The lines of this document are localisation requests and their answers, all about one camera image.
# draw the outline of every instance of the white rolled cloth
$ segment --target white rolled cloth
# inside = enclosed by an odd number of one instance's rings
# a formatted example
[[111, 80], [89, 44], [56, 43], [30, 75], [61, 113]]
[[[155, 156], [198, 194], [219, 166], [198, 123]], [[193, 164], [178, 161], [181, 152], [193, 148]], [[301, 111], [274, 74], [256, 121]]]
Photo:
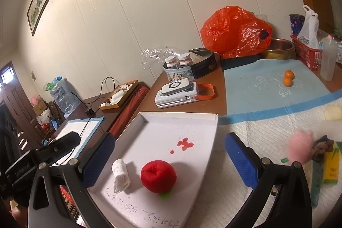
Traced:
[[123, 90], [119, 90], [117, 93], [113, 94], [111, 97], [111, 104], [118, 103], [123, 95], [125, 95]]
[[124, 161], [116, 160], [113, 162], [112, 171], [114, 174], [114, 192], [119, 193], [128, 188], [131, 180], [129, 179]]

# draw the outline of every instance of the black cable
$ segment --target black cable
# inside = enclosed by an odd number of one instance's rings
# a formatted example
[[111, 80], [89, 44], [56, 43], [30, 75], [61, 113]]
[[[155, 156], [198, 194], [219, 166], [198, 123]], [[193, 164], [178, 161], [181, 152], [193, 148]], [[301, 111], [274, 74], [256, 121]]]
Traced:
[[100, 90], [99, 96], [98, 96], [98, 97], [96, 98], [96, 100], [93, 101], [93, 102], [88, 102], [88, 103], [83, 102], [83, 101], [82, 101], [74, 92], [71, 92], [71, 94], [75, 95], [75, 96], [81, 101], [82, 104], [84, 104], [88, 109], [90, 109], [90, 108], [92, 107], [92, 105], [93, 105], [97, 100], [99, 100], [99, 99], [105, 99], [105, 98], [106, 98], [106, 97], [100, 97], [100, 96], [101, 96], [101, 94], [102, 94], [102, 86], [103, 86], [103, 83], [104, 83], [108, 78], [111, 78], [111, 79], [113, 80], [113, 83], [114, 83], [114, 90], [115, 90], [115, 81], [114, 81], [114, 78], [112, 78], [111, 76], [106, 77], [106, 78], [102, 81], [102, 83], [101, 83], [101, 90]]
[[[115, 81], [114, 81], [114, 78], [112, 78], [111, 76], [106, 77], [106, 78], [102, 81], [102, 83], [101, 83], [100, 95], [99, 95], [99, 96], [96, 98], [96, 100], [93, 101], [93, 102], [85, 103], [85, 102], [83, 102], [83, 101], [82, 101], [74, 92], [71, 92], [71, 94], [75, 95], [75, 96], [81, 101], [82, 104], [84, 104], [88, 109], [90, 109], [91, 106], [92, 106], [97, 100], [102, 99], [102, 98], [105, 98], [105, 97], [100, 97], [100, 96], [101, 96], [101, 93], [102, 93], [102, 86], [103, 86], [103, 83], [104, 83], [108, 78], [111, 78], [111, 79], [113, 80], [113, 83], [114, 83], [114, 90], [115, 90]], [[88, 122], [85, 124], [85, 126], [84, 126], [84, 128], [83, 128], [83, 130], [82, 130], [82, 132], [81, 132], [81, 134], [80, 134], [80, 137], [81, 137], [81, 138], [82, 138], [82, 134], [83, 134], [84, 130], [86, 129], [86, 126], [88, 125], [90, 119], [92, 119], [92, 117], [90, 117], [89, 120], [88, 120]], [[71, 156], [72, 153], [75, 151], [75, 149], [76, 149], [76, 147], [71, 151], [70, 155], [69, 155], [61, 164], [58, 164], [58, 163], [56, 162], [56, 165], [62, 165], [63, 163], [65, 163], [65, 162], [70, 158], [70, 156]]]
[[[86, 129], [86, 126], [88, 125], [88, 123], [89, 123], [89, 121], [90, 121], [91, 119], [92, 119], [92, 117], [90, 117], [90, 118], [88, 119], [87, 123], [85, 124], [83, 130], [81, 131], [80, 138], [82, 138], [83, 132], [84, 132], [84, 130]], [[76, 147], [71, 151], [70, 155], [69, 155], [62, 163], [59, 164], [59, 163], [56, 162], [56, 165], [62, 165], [63, 163], [65, 163], [65, 162], [71, 157], [71, 155], [72, 155], [72, 153], [75, 151], [75, 149], [76, 149]]]

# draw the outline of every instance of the blue mat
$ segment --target blue mat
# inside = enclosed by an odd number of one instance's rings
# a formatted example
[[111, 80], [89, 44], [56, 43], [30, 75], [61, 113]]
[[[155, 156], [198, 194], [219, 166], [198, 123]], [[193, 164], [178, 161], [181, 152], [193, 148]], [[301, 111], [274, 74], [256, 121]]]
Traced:
[[[295, 73], [292, 87], [283, 74]], [[301, 61], [261, 59], [224, 71], [228, 115], [287, 107], [329, 94], [329, 90]]]
[[342, 98], [342, 90], [338, 90], [334, 93], [318, 97], [316, 99], [293, 104], [288, 107], [279, 107], [274, 109], [248, 112], [248, 113], [238, 113], [232, 115], [223, 115], [218, 117], [218, 125], [229, 125], [240, 123], [244, 121], [257, 121], [263, 119], [270, 119], [274, 117], [283, 116], [286, 114], [296, 113], [304, 110], [308, 110], [314, 107], [322, 106], [327, 103], [333, 102]]

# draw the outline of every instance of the stack of devices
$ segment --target stack of devices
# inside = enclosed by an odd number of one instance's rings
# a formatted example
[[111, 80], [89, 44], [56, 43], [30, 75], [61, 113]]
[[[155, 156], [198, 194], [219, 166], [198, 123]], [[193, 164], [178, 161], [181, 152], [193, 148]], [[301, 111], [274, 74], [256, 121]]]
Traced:
[[158, 91], [154, 102], [158, 108], [173, 107], [184, 103], [197, 102], [198, 88], [196, 82], [189, 82], [187, 78], [164, 85]]

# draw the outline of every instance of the brown box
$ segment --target brown box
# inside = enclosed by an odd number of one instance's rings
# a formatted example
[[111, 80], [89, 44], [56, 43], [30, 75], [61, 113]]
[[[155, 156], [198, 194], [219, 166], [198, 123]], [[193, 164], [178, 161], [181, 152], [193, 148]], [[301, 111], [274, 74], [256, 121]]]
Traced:
[[44, 110], [47, 110], [47, 106], [44, 101], [40, 101], [35, 107], [33, 107], [33, 111], [37, 116], [40, 116]]
[[[101, 110], [106, 110], [106, 109], [111, 109], [111, 108], [117, 108], [117, 107], [121, 107], [125, 100], [127, 100], [127, 98], [129, 97], [129, 95], [134, 91], [134, 89], [138, 86], [139, 84], [139, 81], [137, 79], [133, 80], [133, 81], [129, 81], [129, 82], [125, 82], [125, 83], [122, 83], [120, 85], [125, 85], [127, 83], [133, 83], [132, 87], [126, 92], [125, 95], [122, 96], [121, 100], [116, 103], [116, 104], [110, 104], [109, 106], [105, 106], [105, 107], [102, 107], [102, 106], [99, 106], [99, 109]], [[104, 100], [104, 102], [109, 102], [111, 96], [116, 93], [118, 90], [120, 90], [120, 85], [118, 85], [114, 91], [112, 91], [111, 93], [109, 93], [109, 95], [107, 96], [107, 98]]]

